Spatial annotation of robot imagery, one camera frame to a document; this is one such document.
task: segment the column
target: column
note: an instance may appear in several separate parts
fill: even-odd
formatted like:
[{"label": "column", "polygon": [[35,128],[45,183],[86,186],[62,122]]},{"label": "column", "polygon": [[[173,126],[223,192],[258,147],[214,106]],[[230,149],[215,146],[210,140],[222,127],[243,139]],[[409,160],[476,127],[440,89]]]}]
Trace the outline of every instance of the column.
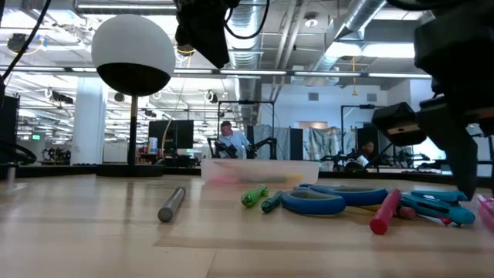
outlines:
[{"label": "column", "polygon": [[107,95],[107,87],[100,78],[79,78],[71,164],[103,163]]},{"label": "column", "polygon": [[38,161],[43,160],[42,152],[44,149],[46,149],[46,132],[33,132],[29,150],[36,155]]}]

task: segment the green marker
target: green marker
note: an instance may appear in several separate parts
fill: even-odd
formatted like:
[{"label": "green marker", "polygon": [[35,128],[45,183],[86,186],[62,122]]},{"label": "green marker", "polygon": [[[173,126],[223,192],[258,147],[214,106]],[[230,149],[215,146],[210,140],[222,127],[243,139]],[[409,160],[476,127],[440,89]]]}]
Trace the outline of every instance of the green marker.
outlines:
[{"label": "green marker", "polygon": [[266,213],[271,212],[279,204],[281,204],[281,195],[282,194],[283,194],[283,191],[278,191],[272,197],[269,197],[264,202],[262,202],[262,204],[261,204],[262,211],[266,212]]},{"label": "green marker", "polygon": [[257,185],[255,189],[249,190],[242,195],[240,201],[247,208],[252,207],[257,203],[261,196],[267,196],[269,188],[266,185]]}]

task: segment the desk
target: desk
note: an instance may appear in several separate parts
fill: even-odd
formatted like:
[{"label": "desk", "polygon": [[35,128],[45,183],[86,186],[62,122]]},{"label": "desk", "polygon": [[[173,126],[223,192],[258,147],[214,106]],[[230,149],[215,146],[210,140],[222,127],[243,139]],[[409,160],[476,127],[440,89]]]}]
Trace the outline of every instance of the desk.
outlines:
[{"label": "desk", "polygon": [[[494,235],[478,220],[446,228],[394,219],[385,236],[373,212],[334,217],[282,208],[244,208],[250,186],[205,185],[199,177],[20,178],[3,193],[0,269],[4,277],[492,277]],[[454,190],[411,181],[319,180],[321,185]],[[177,186],[187,194],[177,218],[157,219]],[[271,188],[271,194],[277,189]]]}]

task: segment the white sphere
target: white sphere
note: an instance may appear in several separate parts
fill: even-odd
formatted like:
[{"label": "white sphere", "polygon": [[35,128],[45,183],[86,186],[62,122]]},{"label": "white sphere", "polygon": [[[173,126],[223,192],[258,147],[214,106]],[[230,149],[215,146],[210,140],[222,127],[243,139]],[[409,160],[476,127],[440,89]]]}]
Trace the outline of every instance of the white sphere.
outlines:
[{"label": "white sphere", "polygon": [[91,56],[108,86],[139,97],[163,89],[175,69],[170,38],[160,26],[139,15],[106,20],[94,34]]}]

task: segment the plastic container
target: plastic container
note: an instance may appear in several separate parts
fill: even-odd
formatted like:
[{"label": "plastic container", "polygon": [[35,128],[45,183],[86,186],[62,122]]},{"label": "plastic container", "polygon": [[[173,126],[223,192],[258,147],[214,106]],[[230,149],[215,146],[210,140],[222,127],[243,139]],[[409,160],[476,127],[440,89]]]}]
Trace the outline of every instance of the plastic container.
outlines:
[{"label": "plastic container", "polygon": [[201,163],[201,175],[206,182],[219,184],[314,184],[319,175],[319,162],[205,159]]},{"label": "plastic container", "polygon": [[147,149],[150,154],[157,154],[157,138],[149,137],[149,144],[147,145]]}]

